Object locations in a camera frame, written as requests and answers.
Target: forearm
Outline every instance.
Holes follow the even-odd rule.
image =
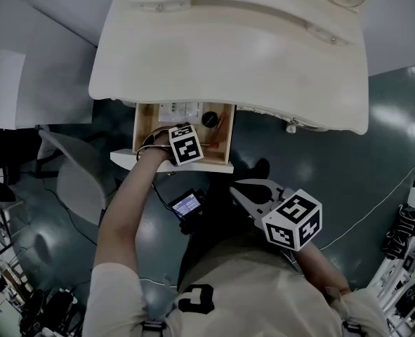
[[[313,243],[295,252],[294,257],[305,278],[321,293],[325,294],[326,287],[336,287],[341,295],[350,293],[346,278]]]
[[[152,181],[164,160],[165,152],[146,150],[121,184],[100,226],[95,265],[118,262],[137,270],[136,234]]]

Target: floor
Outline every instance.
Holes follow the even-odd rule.
[[[304,189],[323,204],[323,230],[316,236],[326,246],[361,220],[393,193],[344,238],[324,250],[352,287],[365,287],[383,260],[380,245],[399,204],[406,202],[415,167],[415,69],[402,69],[369,80],[369,129],[359,136],[351,132],[317,133],[284,130],[281,120],[268,115],[238,112],[231,161],[240,170],[265,157],[271,165],[270,179],[296,190]],[[54,126],[56,131],[77,137],[105,131],[94,142],[107,159],[108,152],[131,146],[135,110],[118,101],[96,101],[91,125]],[[58,168],[58,160],[47,166]],[[23,166],[28,171],[30,166]],[[126,171],[112,166],[116,178]],[[160,175],[156,184],[166,201],[189,188],[206,191],[206,173]],[[89,291],[95,246],[72,226],[65,210],[46,188],[55,179],[35,180],[22,175],[13,186],[27,204],[29,228],[16,240],[30,281],[42,288],[78,285],[76,296],[84,305]],[[78,228],[96,240],[97,227],[73,215]],[[158,317],[174,295],[165,284],[175,284],[187,237],[178,221],[151,193],[138,233],[138,262],[150,314]]]

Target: shoulder strap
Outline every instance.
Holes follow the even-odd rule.
[[[144,321],[142,322],[142,337],[162,337],[165,322]]]
[[[331,307],[338,313],[343,323],[341,324],[341,334],[343,337],[365,337],[366,333],[362,331],[362,326],[350,322],[348,306],[343,302],[340,291],[336,288],[326,287],[326,293],[332,297]]]

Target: wooden drawer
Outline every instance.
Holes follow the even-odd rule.
[[[207,128],[202,124],[195,124],[199,142],[202,145],[204,158],[182,166],[174,166],[165,161],[158,172],[170,171],[212,171],[232,173],[233,165],[229,162],[232,126],[235,106],[222,103],[204,103],[204,112],[213,111],[220,117],[215,128]],[[111,152],[111,160],[125,169],[132,169],[136,164],[136,151],[143,141],[156,128],[171,125],[168,122],[159,122],[159,104],[137,104],[136,120],[134,122],[132,150],[124,149]]]

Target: beige shirt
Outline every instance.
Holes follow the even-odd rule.
[[[165,320],[164,336],[342,336],[343,309],[368,337],[389,335],[376,299],[366,290],[345,295],[332,308],[287,262],[262,251],[203,259],[184,284]],[[133,270],[99,265],[92,273],[83,337],[140,336],[145,307]]]

